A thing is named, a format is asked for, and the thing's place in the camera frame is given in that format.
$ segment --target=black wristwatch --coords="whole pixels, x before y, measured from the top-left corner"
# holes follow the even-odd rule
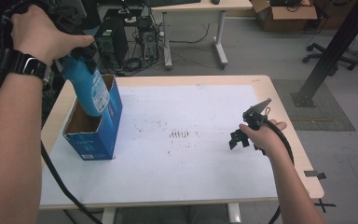
[[[9,72],[36,76],[47,84],[50,71],[50,67],[30,54],[15,49],[0,49],[0,86]]]

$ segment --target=black pole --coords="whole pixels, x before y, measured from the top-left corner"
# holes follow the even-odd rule
[[[358,1],[353,6],[347,19],[342,23],[334,35],[321,59],[316,63],[310,76],[301,87],[299,92],[292,93],[292,99],[296,106],[314,106],[313,96],[324,80],[330,74],[339,58],[350,46],[358,35]]]

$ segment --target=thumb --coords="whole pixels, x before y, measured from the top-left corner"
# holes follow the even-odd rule
[[[94,42],[94,37],[92,35],[72,35],[71,42],[74,48],[84,48]]]
[[[246,135],[248,135],[248,136],[253,135],[254,130],[252,130],[245,124],[240,124],[240,129],[241,129],[241,131],[246,133]]]

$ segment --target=white table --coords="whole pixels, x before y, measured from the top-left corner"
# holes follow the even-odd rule
[[[64,183],[87,207],[277,200],[268,159],[228,146],[242,112],[267,98],[269,117],[288,123],[283,133],[310,197],[323,197],[317,177],[304,175],[312,166],[268,77],[119,77],[117,84],[123,115],[113,160],[82,161],[62,138],[75,100],[69,82],[42,131]],[[46,167],[40,208],[75,208]]]
[[[220,62],[224,68],[228,64],[226,54],[222,47],[222,34],[227,10],[250,9],[252,4],[249,0],[221,0],[219,5],[214,5],[211,0],[201,0],[200,3],[153,7],[152,10],[162,12],[164,30],[164,62],[165,67],[172,69],[171,47],[168,25],[189,25],[194,23],[218,23],[217,35],[213,38],[219,55]]]

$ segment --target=table leg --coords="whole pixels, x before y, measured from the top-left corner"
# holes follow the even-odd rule
[[[113,224],[115,222],[116,208],[109,207],[103,210],[103,224]]]
[[[227,211],[230,223],[241,223],[240,205],[238,203],[228,203]]]
[[[162,29],[164,31],[164,62],[165,67],[169,70],[172,69],[172,58],[170,49],[170,38],[168,37],[168,24],[167,24],[167,12],[162,13]]]
[[[222,34],[223,34],[223,26],[225,24],[225,16],[226,16],[226,12],[220,11],[219,25],[217,27],[217,36],[213,37],[214,45],[216,46],[217,54],[219,55],[219,59],[220,59],[220,62],[222,64],[223,68],[228,64],[228,60],[227,60],[225,51],[223,50],[222,43],[221,43]]]

